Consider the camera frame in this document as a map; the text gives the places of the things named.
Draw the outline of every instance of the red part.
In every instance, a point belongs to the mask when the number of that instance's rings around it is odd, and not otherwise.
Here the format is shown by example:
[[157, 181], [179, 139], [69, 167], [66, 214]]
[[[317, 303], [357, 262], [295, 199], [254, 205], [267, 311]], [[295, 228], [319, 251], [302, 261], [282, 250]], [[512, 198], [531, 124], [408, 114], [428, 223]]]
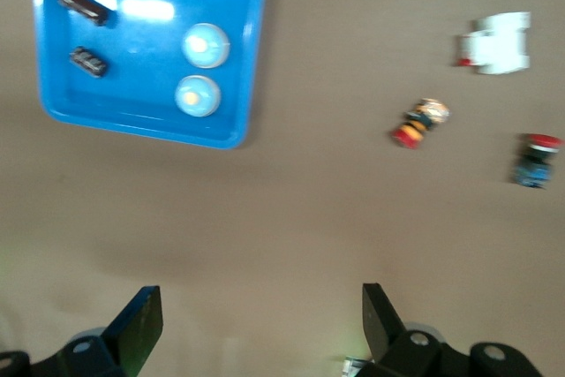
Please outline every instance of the red part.
[[459, 59], [459, 66], [473, 66], [473, 61], [471, 61], [468, 57], [462, 57]]
[[531, 143], [535, 146], [547, 147], [550, 149], [559, 149], [563, 144], [563, 140], [545, 134], [530, 134]]
[[419, 144], [418, 140], [414, 140], [408, 133], [403, 132], [400, 128], [392, 133], [392, 137], [408, 149], [415, 149]]

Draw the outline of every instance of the cardboard surface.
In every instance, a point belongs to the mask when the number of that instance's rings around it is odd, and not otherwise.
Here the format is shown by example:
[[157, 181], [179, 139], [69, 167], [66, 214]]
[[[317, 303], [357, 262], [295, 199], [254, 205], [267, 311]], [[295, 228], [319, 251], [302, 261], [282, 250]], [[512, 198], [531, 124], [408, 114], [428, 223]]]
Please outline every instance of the cardboard surface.
[[[361, 284], [457, 349], [511, 344], [560, 376], [565, 153], [509, 183], [519, 135], [565, 137], [563, 0], [267, 0], [251, 133], [214, 151], [57, 123], [31, 0], [0, 0], [0, 350], [33, 360], [162, 286], [141, 375], [337, 376], [367, 353]], [[531, 11], [531, 68], [455, 62], [474, 19]], [[452, 110], [417, 151], [420, 97]]]

